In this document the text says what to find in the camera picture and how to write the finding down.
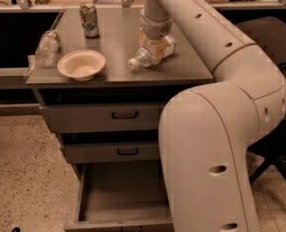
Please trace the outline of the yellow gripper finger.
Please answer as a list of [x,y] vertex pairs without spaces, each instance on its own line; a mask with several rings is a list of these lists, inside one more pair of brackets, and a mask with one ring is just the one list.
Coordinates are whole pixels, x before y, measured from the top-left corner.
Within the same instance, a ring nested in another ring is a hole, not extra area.
[[142,66],[152,65],[152,53],[146,46],[140,47],[139,62]]
[[152,45],[152,64],[158,64],[164,55],[167,48],[167,42],[155,43]]

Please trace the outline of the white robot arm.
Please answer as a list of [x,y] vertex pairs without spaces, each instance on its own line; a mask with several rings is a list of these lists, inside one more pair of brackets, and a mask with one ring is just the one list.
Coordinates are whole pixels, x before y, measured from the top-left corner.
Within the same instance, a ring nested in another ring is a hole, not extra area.
[[158,142],[175,232],[260,232],[246,150],[286,113],[286,79],[268,55],[204,0],[145,0],[151,39],[174,20],[214,78],[163,108]]

